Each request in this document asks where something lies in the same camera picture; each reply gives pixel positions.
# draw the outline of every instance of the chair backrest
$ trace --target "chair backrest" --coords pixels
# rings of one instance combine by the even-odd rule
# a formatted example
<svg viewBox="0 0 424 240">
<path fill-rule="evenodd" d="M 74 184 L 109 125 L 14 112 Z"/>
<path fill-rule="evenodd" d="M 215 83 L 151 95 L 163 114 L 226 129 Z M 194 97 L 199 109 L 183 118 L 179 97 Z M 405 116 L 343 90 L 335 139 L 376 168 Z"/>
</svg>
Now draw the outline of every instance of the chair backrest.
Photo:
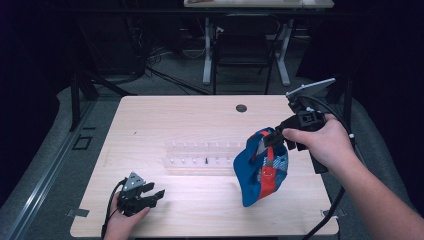
<svg viewBox="0 0 424 240">
<path fill-rule="evenodd" d="M 282 25 L 277 16 L 272 14 L 231 13 L 218 18 L 215 26 L 224 33 L 246 35 L 280 35 Z"/>
</svg>

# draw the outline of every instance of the hand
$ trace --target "hand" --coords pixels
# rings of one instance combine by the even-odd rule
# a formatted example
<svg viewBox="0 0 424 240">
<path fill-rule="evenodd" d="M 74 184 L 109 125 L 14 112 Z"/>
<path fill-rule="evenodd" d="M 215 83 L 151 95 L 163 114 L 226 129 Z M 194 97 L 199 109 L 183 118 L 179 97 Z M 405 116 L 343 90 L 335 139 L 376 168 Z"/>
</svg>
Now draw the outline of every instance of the hand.
<svg viewBox="0 0 424 240">
<path fill-rule="evenodd" d="M 320 163 L 334 172 L 345 161 L 357 158 L 343 125 L 332 114 L 325 117 L 325 126 L 316 132 L 286 128 L 283 135 L 290 141 L 305 145 Z"/>
<path fill-rule="evenodd" d="M 123 215 L 118 208 L 118 197 L 119 192 L 115 193 L 112 199 L 112 205 L 110 206 L 110 214 L 112 217 L 109 219 L 107 230 L 105 234 L 105 240 L 127 240 L 138 222 L 141 221 L 149 212 L 150 208 L 146 207 L 137 214 L 127 217 Z"/>
</svg>

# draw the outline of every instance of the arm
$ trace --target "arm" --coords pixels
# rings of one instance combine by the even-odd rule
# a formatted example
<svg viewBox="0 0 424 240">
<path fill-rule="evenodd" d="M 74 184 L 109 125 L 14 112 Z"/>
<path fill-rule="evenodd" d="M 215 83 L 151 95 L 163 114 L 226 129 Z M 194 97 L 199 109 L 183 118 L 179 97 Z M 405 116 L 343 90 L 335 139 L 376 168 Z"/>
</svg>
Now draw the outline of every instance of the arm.
<svg viewBox="0 0 424 240">
<path fill-rule="evenodd" d="M 332 115 L 326 118 L 317 132 L 284 129 L 283 135 L 306 145 L 340 181 L 374 239 L 422 239 L 424 219 L 361 163 L 340 122 Z"/>
<path fill-rule="evenodd" d="M 147 207 L 131 217 L 123 215 L 119 212 L 119 210 L 115 212 L 118 204 L 118 196 L 119 192 L 113 197 L 112 205 L 110 206 L 110 214 L 113 215 L 107 224 L 104 240 L 127 240 L 130 237 L 133 228 L 150 211 L 150 208 Z"/>
</svg>

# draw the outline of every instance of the person's right hand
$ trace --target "person's right hand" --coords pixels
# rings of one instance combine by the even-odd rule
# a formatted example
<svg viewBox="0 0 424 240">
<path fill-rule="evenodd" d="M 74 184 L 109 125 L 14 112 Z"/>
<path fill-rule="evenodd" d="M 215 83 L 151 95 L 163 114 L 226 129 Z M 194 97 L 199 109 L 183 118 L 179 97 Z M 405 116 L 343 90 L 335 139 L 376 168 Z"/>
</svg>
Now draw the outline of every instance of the person's right hand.
<svg viewBox="0 0 424 240">
<path fill-rule="evenodd" d="M 343 125 L 332 114 L 325 117 L 325 126 L 316 132 L 286 128 L 283 135 L 290 141 L 304 144 L 320 163 L 335 172 L 345 161 L 357 158 Z"/>
</svg>

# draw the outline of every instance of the wooden table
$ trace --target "wooden table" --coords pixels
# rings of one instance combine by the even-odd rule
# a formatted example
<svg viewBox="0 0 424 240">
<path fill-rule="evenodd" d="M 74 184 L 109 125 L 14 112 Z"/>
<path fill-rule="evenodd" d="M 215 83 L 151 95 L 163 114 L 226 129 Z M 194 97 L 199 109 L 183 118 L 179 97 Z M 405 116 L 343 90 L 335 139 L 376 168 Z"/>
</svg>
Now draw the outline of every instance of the wooden table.
<svg viewBox="0 0 424 240">
<path fill-rule="evenodd" d="M 326 8 L 332 8 L 334 2 L 332 0 L 210 0 L 201 1 L 196 3 L 190 3 L 189 0 L 184 0 L 184 7 L 187 8 L 233 8 L 234 11 L 240 8 L 293 8 L 293 9 L 317 9 L 322 10 Z M 277 53 L 276 60 L 278 70 L 280 72 L 281 81 L 284 86 L 290 86 L 290 79 L 287 73 L 287 68 L 284 63 L 284 57 L 286 55 L 287 46 L 290 41 L 291 31 L 293 26 L 293 20 L 288 21 L 284 24 L 283 32 L 281 34 L 281 49 Z M 205 67 L 203 71 L 203 84 L 210 84 L 210 77 L 212 71 L 212 57 L 210 51 L 210 38 L 212 33 L 210 30 L 209 19 L 205 21 Z"/>
<path fill-rule="evenodd" d="M 330 202 L 307 151 L 289 152 L 280 189 L 248 208 L 231 165 L 218 168 L 166 166 L 169 143 L 244 144 L 255 131 L 290 117 L 285 96 L 124 97 L 106 137 L 76 217 L 74 237 L 98 237 L 114 186 L 134 171 L 165 189 L 137 237 L 303 235 L 322 220 Z M 236 111 L 244 104 L 246 112 Z M 332 219 L 317 234 L 335 234 Z"/>
</svg>

